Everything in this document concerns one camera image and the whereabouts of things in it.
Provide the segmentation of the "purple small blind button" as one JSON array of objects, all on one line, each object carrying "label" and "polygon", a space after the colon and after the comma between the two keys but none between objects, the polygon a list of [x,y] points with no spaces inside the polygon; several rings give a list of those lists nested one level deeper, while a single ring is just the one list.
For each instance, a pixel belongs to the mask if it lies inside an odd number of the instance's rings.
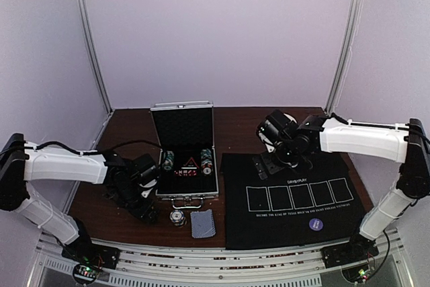
[{"label": "purple small blind button", "polygon": [[323,229],[324,223],[319,218],[311,218],[308,222],[308,226],[309,226],[310,230],[315,231],[315,232],[319,232]]}]

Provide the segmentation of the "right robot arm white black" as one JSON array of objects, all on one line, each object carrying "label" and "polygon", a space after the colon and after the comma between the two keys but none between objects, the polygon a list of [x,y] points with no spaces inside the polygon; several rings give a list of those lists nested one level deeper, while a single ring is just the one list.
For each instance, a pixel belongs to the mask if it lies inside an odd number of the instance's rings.
[{"label": "right robot arm white black", "polygon": [[331,114],[310,115],[298,122],[274,110],[257,126],[256,135],[266,147],[265,163],[280,168],[310,169],[310,156],[317,153],[383,159],[399,166],[389,191],[364,216],[349,241],[325,249],[328,258],[345,255],[351,261],[360,260],[407,208],[429,195],[429,139],[417,118],[378,124]]}]

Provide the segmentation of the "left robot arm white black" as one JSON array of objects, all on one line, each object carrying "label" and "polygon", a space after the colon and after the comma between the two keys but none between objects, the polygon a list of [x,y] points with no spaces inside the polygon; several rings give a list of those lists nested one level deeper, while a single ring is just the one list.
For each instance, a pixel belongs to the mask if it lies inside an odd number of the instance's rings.
[{"label": "left robot arm white black", "polygon": [[157,165],[149,154],[130,160],[114,149],[77,151],[56,141],[37,145],[15,133],[1,151],[1,209],[20,213],[53,235],[66,252],[89,263],[98,252],[85,225],[53,206],[31,182],[51,179],[103,185],[134,218],[154,223],[158,212],[142,193],[145,184],[157,177]]}]

